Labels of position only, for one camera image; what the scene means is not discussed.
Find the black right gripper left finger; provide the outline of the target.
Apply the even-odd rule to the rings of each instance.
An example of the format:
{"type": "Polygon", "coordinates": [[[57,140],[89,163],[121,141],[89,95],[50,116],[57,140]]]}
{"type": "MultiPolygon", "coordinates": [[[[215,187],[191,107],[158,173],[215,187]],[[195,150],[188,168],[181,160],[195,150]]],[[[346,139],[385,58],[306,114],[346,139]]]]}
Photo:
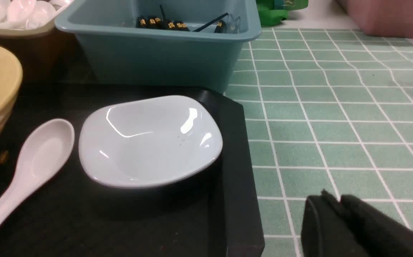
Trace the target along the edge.
{"type": "Polygon", "coordinates": [[[305,257],[366,257],[346,222],[319,195],[306,198],[301,243],[305,257]]]}

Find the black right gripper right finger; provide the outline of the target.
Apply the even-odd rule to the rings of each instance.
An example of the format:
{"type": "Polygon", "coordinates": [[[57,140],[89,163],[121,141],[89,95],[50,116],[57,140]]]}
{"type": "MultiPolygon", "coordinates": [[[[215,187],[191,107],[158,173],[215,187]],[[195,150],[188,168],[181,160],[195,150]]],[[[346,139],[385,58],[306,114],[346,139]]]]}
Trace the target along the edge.
{"type": "Polygon", "coordinates": [[[337,200],[327,190],[329,203],[372,257],[413,257],[413,231],[360,198],[346,194],[337,200]]]}

